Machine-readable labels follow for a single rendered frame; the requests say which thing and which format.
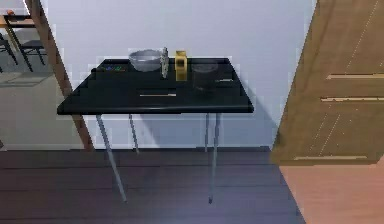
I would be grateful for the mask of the black chair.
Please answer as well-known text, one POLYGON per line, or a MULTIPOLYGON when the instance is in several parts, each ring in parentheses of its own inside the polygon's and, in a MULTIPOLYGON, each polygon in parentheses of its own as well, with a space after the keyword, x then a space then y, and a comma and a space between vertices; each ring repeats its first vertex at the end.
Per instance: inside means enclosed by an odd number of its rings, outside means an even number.
MULTIPOLYGON (((10 23, 10 26, 13 29, 13 31, 15 28, 35 28, 36 27, 30 15, 16 15, 16 17, 17 17, 17 22, 10 23)), ((18 43, 19 51, 23 56, 23 59, 30 71, 33 71, 33 68, 28 58, 29 55, 37 55, 40 59, 41 64, 42 65, 45 64, 43 59, 45 48, 39 39, 28 40, 25 43, 21 43, 17 38, 17 43, 18 43)))

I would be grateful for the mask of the grey patterned slim bottle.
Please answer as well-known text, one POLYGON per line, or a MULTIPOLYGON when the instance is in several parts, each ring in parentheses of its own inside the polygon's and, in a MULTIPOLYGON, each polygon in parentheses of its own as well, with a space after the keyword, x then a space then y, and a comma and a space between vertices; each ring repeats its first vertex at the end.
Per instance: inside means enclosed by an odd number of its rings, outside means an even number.
POLYGON ((169 57, 168 57, 168 49, 167 47, 163 47, 162 55, 161 55, 161 66, 162 66, 162 77, 167 78, 168 67, 169 67, 169 57))

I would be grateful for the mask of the black table with grey legs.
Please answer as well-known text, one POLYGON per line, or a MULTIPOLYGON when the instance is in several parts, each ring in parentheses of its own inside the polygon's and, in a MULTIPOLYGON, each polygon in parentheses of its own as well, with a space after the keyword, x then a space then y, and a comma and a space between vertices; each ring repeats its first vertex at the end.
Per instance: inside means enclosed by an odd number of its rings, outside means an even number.
POLYGON ((190 58, 187 66, 215 63, 218 65, 215 83, 211 89, 201 91, 193 87, 192 70, 187 70, 187 80, 177 81, 175 59, 170 60, 167 78, 161 71, 137 71, 128 59, 106 59, 99 66, 119 65, 127 72, 94 72, 72 91, 57 107, 59 115, 93 115, 96 117, 104 146, 108 154, 115 180, 123 200, 127 194, 117 169, 104 115, 123 114, 128 117, 139 114, 180 115, 199 114, 215 116, 213 152, 210 163, 210 184, 208 201, 214 199, 217 169, 217 154, 220 137, 221 117, 224 114, 251 114, 254 105, 246 94, 238 74, 227 58, 190 58), (139 94, 176 93, 176 97, 140 97, 139 94))

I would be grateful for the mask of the grey bowl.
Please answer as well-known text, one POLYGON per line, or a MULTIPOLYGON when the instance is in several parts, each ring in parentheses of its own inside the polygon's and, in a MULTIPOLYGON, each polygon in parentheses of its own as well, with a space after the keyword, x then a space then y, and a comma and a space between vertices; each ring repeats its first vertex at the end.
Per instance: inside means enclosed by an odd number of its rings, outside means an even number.
POLYGON ((150 72, 161 67, 161 55, 159 50, 138 50, 129 54, 129 61, 137 71, 150 72))

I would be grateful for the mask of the black remote control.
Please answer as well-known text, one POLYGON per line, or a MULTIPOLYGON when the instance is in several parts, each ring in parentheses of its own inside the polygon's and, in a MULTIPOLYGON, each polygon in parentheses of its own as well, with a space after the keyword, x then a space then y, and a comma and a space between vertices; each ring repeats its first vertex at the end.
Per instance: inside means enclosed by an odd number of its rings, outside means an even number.
POLYGON ((91 69, 91 72, 127 72, 129 71, 127 67, 119 65, 107 65, 107 66, 98 66, 91 69))

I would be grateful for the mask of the brown wooden door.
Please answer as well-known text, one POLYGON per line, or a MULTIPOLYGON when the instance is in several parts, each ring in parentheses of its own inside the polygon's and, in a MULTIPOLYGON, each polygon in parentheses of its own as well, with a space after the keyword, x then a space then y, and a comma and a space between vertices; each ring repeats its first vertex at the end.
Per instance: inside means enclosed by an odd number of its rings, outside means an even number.
POLYGON ((317 0, 271 160, 372 164, 384 156, 384 0, 317 0))

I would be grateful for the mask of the wooden table with black legs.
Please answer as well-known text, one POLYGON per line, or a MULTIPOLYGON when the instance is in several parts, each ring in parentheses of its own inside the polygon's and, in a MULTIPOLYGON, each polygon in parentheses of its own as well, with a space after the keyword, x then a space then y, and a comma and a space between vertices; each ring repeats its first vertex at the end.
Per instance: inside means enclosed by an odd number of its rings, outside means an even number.
POLYGON ((5 15, 0 15, 0 28, 4 28, 9 36, 9 39, 11 40, 11 43, 14 46, 14 49, 16 52, 19 51, 18 43, 17 43, 17 37, 13 31, 13 29, 10 26, 10 23, 17 22, 17 17, 15 12, 12 9, 7 9, 5 15))

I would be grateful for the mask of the brown wooden door frame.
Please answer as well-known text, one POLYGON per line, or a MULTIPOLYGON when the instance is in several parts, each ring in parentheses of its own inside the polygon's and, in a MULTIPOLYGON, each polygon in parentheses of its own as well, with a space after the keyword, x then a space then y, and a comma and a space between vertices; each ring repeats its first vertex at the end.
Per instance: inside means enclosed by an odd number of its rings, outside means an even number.
MULTIPOLYGON (((67 97, 72 91, 72 85, 59 53, 55 38, 49 26, 48 19, 41 0, 24 0, 29 14, 35 24, 40 40, 46 50, 48 62, 51 65, 61 93, 67 97)), ((72 115, 71 119, 86 151, 93 151, 94 145, 82 115, 72 115)))

